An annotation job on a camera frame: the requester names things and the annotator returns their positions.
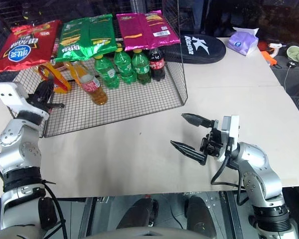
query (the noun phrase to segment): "white table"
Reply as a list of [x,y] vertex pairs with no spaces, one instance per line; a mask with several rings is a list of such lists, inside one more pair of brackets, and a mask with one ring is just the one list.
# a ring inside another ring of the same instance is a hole
[[[181,113],[220,122],[224,115],[240,115],[240,141],[266,151],[283,186],[299,185],[299,112],[260,52],[244,57],[227,49],[218,63],[184,67],[185,106],[40,139],[41,174],[57,183],[52,186],[57,197],[232,189],[210,185],[220,163],[210,157],[202,167],[169,143],[198,149],[209,132],[188,124]],[[0,101],[0,132],[9,120]],[[226,169],[220,179],[237,182],[237,177]]]

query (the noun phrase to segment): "green chip bag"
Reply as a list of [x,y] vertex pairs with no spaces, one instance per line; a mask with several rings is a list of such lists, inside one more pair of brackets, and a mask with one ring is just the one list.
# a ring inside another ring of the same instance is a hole
[[55,60],[88,60],[116,49],[112,15],[86,17],[64,24]]

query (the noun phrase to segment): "green soda bottle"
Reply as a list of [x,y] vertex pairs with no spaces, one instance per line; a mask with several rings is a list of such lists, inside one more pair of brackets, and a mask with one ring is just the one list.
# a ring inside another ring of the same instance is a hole
[[108,58],[103,57],[103,55],[99,55],[94,58],[95,70],[100,74],[105,86],[109,89],[118,88],[120,85],[120,79],[115,73],[112,62]]
[[121,73],[121,78],[125,83],[130,84],[136,81],[136,74],[132,69],[131,58],[123,51],[120,43],[118,43],[118,49],[115,51],[114,63]]
[[134,49],[133,51],[132,64],[137,74],[137,79],[141,84],[145,85],[151,81],[150,62],[141,49]]

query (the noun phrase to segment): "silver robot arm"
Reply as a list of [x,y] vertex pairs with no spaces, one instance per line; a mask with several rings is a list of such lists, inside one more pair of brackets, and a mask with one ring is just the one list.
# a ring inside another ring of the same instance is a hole
[[3,176],[0,238],[43,238],[57,223],[53,199],[46,197],[38,148],[42,120],[47,120],[53,81],[41,82],[28,95],[20,83],[0,83],[2,102],[17,113],[0,135]]
[[258,230],[260,238],[297,239],[295,228],[289,220],[281,180],[270,167],[267,155],[256,145],[238,143],[239,116],[225,116],[221,130],[217,129],[217,120],[208,120],[193,114],[182,116],[190,124],[210,127],[212,130],[203,138],[200,152],[183,143],[171,141],[172,145],[201,165],[205,165],[207,156],[210,155],[220,162],[223,161],[224,166],[239,171],[239,181],[242,180],[253,205],[253,226]]

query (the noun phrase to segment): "metal wire rack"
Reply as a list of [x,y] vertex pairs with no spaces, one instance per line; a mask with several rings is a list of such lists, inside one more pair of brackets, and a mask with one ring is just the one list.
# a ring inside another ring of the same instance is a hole
[[[80,1],[80,8],[77,6],[77,0],[70,0],[63,3],[52,1],[56,4],[48,9],[46,6],[51,1],[37,0],[36,4],[41,4],[40,9],[46,20],[61,19],[63,22],[78,17],[90,15],[99,15],[111,12],[116,13],[161,9],[170,26],[179,35],[178,22],[178,1],[177,0],[121,0],[109,1],[106,4],[101,0],[88,1],[90,10],[82,16],[71,15],[69,12],[82,12],[85,9],[85,1]],[[8,26],[26,24],[22,17],[20,6],[12,8],[5,1],[0,2],[0,16]],[[116,37],[121,37],[118,23],[114,18],[114,29]],[[168,56],[169,61],[165,65],[165,79],[160,82],[152,80],[145,86],[138,82],[131,85],[120,82],[118,89],[109,90],[100,80],[104,91],[108,95],[108,102],[103,106],[95,105],[90,97],[74,82],[68,70],[62,71],[62,75],[70,81],[72,89],[66,94],[53,94],[50,101],[52,103],[64,103],[65,108],[53,109],[47,122],[41,125],[41,136],[51,137],[67,132],[82,130],[111,122],[126,120],[139,117],[159,111],[180,107],[187,100],[187,89],[184,77],[184,68],[182,63],[173,62],[174,56],[171,52],[180,52],[179,44],[167,46],[170,48]],[[94,60],[90,59],[84,62],[84,65],[97,77],[94,70]],[[4,79],[4,74],[0,74],[0,79]],[[33,93],[41,78],[32,69],[26,69],[19,72],[15,81],[21,82],[28,93]]]

